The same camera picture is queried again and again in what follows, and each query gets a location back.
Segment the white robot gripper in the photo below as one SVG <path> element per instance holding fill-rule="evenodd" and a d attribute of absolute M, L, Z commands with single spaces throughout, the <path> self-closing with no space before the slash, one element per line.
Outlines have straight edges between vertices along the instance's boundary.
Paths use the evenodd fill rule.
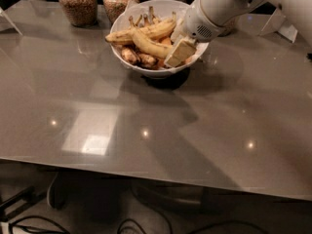
<path fill-rule="evenodd" d="M 186 10 L 184 19 L 176 21 L 171 34 L 173 48 L 166 56 L 164 64 L 167 67 L 178 67 L 196 53 L 196 40 L 200 43 L 211 42 L 224 30 L 224 27 L 210 21 L 201 8 L 200 0 L 195 0 Z"/>

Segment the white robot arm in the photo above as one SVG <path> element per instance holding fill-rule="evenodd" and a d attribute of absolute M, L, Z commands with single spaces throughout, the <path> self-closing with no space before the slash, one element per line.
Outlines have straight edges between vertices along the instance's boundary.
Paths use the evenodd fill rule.
<path fill-rule="evenodd" d="M 165 64 L 178 66 L 195 51 L 197 43 L 213 41 L 232 19 L 269 2 L 280 9 L 287 20 L 312 45 L 312 0 L 194 0 L 181 25 L 174 31 L 174 48 Z"/>

